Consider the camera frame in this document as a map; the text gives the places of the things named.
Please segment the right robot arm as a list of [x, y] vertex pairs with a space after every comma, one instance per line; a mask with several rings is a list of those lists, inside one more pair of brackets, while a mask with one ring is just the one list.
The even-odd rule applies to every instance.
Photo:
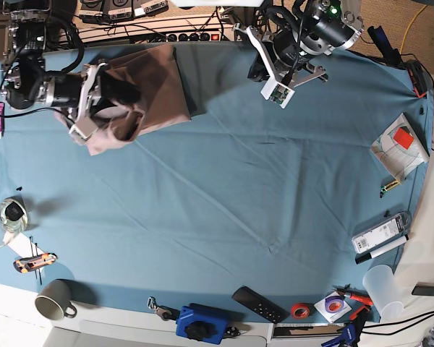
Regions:
[[[71, 19], [54, 9], [52, 1], [3, 1], [9, 15], [4, 58], [1, 63], [0, 105], [16, 110], [15, 117], [40, 109], [60, 113], [70, 124], [90, 117], [100, 102], [133, 106], [141, 93], [132, 83], [108, 72], [109, 63], [86, 64], [80, 72], [85, 46]], [[44, 53], [50, 50], [56, 30], [63, 30], [76, 48], [75, 60], [54, 71], [46, 69]]]

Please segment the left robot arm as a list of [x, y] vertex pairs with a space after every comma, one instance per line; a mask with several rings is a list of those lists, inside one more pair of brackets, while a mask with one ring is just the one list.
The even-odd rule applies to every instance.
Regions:
[[311, 60], [334, 50], [352, 47], [363, 32], [360, 1], [295, 1], [291, 9], [268, 4], [263, 16], [278, 26], [266, 30], [248, 78], [267, 81], [274, 76], [290, 88], [312, 80], [328, 81], [321, 66]]

